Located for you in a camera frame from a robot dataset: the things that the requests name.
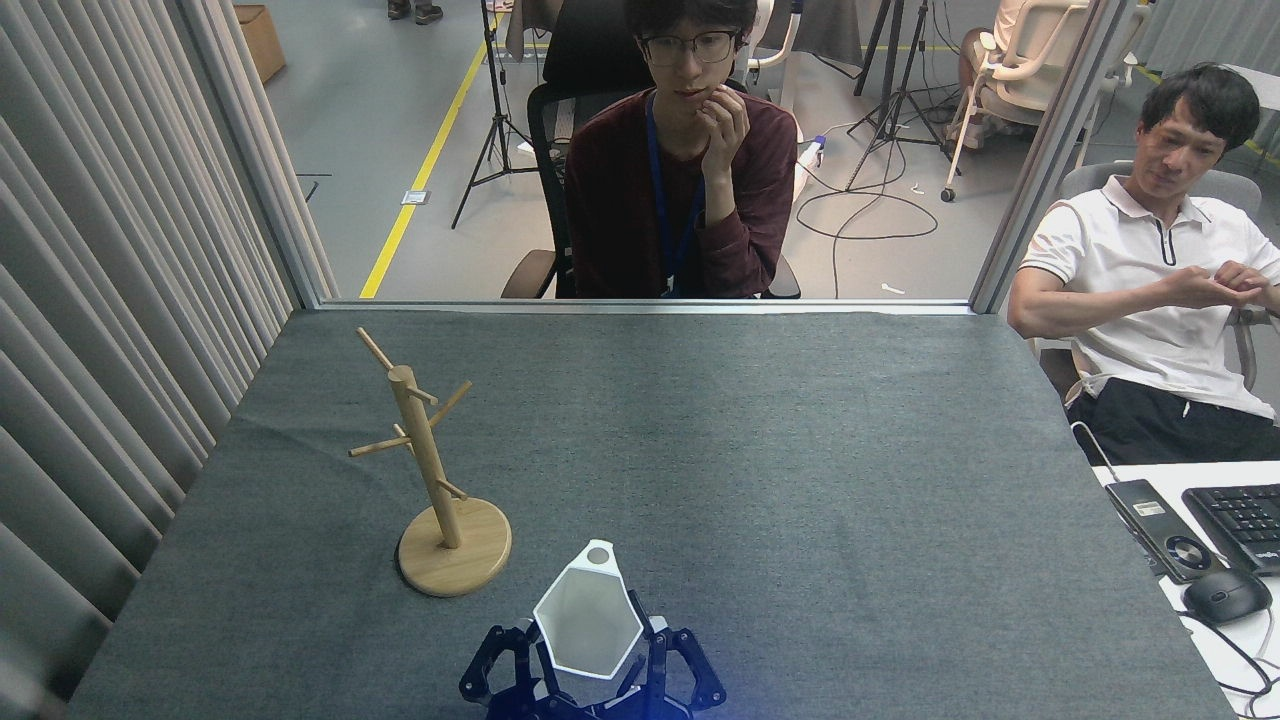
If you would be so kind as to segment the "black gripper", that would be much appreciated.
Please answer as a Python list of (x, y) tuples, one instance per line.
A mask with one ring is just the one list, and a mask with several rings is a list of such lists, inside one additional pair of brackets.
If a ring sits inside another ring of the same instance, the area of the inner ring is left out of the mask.
[[(460, 679), (463, 700), (486, 708), (488, 719), (692, 719), (727, 700), (721, 679), (692, 630), (664, 626), (646, 634), (649, 653), (635, 659), (618, 694), (579, 706), (556, 679), (550, 653), (536, 623), (521, 630), (494, 625), (486, 633)], [(512, 653), (515, 684), (493, 691), (489, 674), (503, 653)], [(667, 693), (667, 655), (676, 652), (692, 674), (687, 701)]]

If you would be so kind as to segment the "person's right hand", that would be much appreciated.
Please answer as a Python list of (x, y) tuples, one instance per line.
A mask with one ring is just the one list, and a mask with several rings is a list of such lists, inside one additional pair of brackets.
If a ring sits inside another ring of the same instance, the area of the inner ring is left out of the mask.
[(1199, 266), (1176, 270), (1164, 281), (1164, 286), (1166, 291), (1165, 304), (1171, 307), (1243, 307), (1260, 295), (1257, 288), (1240, 291), (1220, 284)]

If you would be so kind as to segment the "person's left hand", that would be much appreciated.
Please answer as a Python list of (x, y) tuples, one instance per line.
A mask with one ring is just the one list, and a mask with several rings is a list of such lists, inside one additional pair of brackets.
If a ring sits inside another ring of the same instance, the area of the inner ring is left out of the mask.
[(1236, 261), (1224, 263), (1212, 281), (1222, 287), (1226, 304), (1233, 307), (1258, 306), (1279, 314), (1279, 287), (1261, 270)]
[(708, 133), (707, 156), (732, 158), (750, 131), (741, 94), (728, 85), (705, 88), (698, 95), (695, 117)]

